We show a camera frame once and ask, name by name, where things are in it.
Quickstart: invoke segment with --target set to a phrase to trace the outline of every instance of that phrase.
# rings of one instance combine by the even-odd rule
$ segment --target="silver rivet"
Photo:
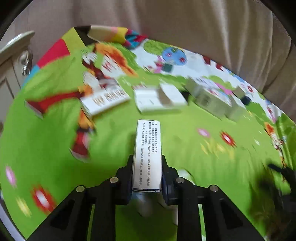
[[[182,178],[182,177],[177,177],[177,178],[176,178],[176,182],[177,182],[177,183],[183,183],[183,182],[185,182],[185,180],[184,180],[184,178]]]
[[[117,177],[112,177],[112,178],[110,178],[110,182],[111,183],[117,183],[118,182],[118,178]]]
[[[211,186],[210,186],[210,190],[211,190],[212,192],[217,192],[217,191],[219,191],[219,188],[218,188],[216,185],[211,185]]]
[[[76,191],[77,192],[83,192],[84,191],[84,186],[78,186],[78,187],[76,187]]]

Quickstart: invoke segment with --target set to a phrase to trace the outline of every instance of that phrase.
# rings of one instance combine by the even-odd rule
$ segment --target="colorful tablecloth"
[[[96,60],[90,68],[83,64],[89,59],[83,57],[92,51]],[[171,73],[163,70],[163,63],[173,65]],[[99,70],[105,77],[116,78],[131,100],[94,119],[95,131],[89,133],[86,144],[89,158],[82,162],[69,151],[78,138],[79,97],[48,106],[43,118],[27,108],[25,100],[83,93],[85,72],[97,76]],[[239,85],[252,102],[238,122],[214,117],[194,104],[192,97],[179,112],[141,114],[137,110],[134,86],[170,83],[182,90],[189,76],[209,78],[225,94]],[[273,205],[262,197],[256,183],[270,175],[284,192],[289,191],[288,184],[280,175],[271,175],[266,164],[295,168],[294,122],[240,77],[207,57],[149,39],[132,51],[118,43],[86,46],[73,28],[33,68],[10,108],[0,139],[4,201],[25,238],[77,185],[96,186],[125,166],[133,154],[138,119],[160,121],[162,153],[169,166],[186,170],[199,186],[218,185],[266,234],[270,227],[265,220]],[[144,219],[131,203],[116,208],[116,237],[175,240],[176,226],[171,212],[160,205]]]

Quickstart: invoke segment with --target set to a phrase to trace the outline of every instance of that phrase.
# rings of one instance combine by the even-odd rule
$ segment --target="blue circle pattern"
[[[166,62],[171,62],[172,64],[181,66],[185,65],[187,62],[185,53],[182,50],[175,47],[169,47],[165,49],[162,53],[162,58]]]

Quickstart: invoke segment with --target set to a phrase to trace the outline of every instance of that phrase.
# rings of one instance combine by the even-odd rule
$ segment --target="barcode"
[[[207,107],[209,105],[209,103],[211,102],[211,97],[209,96],[205,96],[204,99],[202,100],[201,104],[205,107]]]

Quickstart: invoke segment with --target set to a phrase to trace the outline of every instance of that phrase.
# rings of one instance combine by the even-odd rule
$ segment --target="white box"
[[[231,108],[228,95],[213,88],[203,88],[194,102],[218,118],[222,118]]]
[[[88,118],[103,112],[115,105],[129,100],[130,97],[121,87],[111,90],[101,90],[90,96],[82,97],[81,108]]]
[[[214,88],[219,89],[219,87],[210,79],[200,77],[200,78],[191,78],[187,79],[185,89],[196,98],[203,88]]]
[[[186,106],[187,101],[180,91],[170,84],[134,90],[135,102],[140,112],[154,110],[171,110]]]
[[[232,92],[239,99],[241,99],[242,97],[244,97],[246,95],[244,90],[239,85]]]
[[[160,123],[138,120],[133,156],[133,191],[160,192],[161,176]]]
[[[230,95],[229,98],[231,100],[231,108],[226,113],[226,117],[230,120],[238,121],[246,111],[246,107],[235,95]]]

